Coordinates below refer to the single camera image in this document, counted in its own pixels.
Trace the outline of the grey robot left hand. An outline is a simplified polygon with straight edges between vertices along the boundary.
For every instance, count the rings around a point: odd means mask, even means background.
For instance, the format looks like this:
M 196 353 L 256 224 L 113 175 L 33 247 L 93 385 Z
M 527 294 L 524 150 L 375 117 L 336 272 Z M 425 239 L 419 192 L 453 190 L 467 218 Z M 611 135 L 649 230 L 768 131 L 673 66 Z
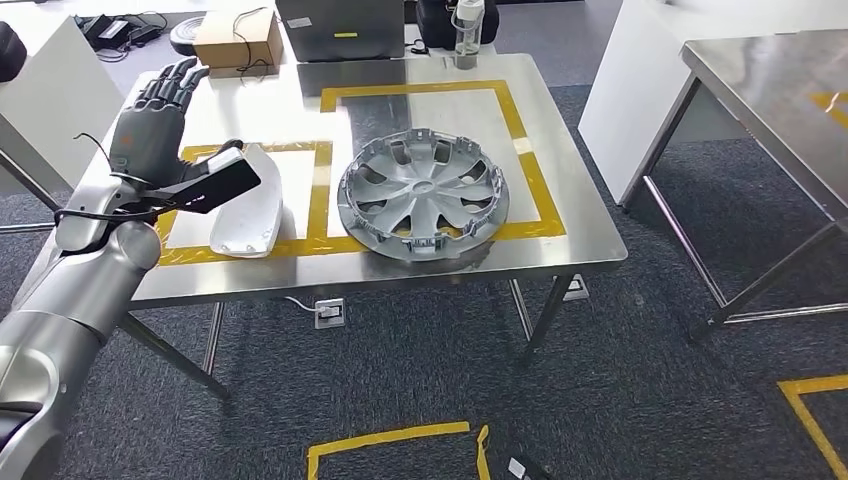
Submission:
M 259 184 L 241 155 L 233 153 L 213 166 L 179 157 L 192 95 L 209 69 L 195 57 L 168 64 L 142 88 L 117 118 L 108 159 L 110 175 L 135 192 L 205 191 L 234 183 L 237 189 Z

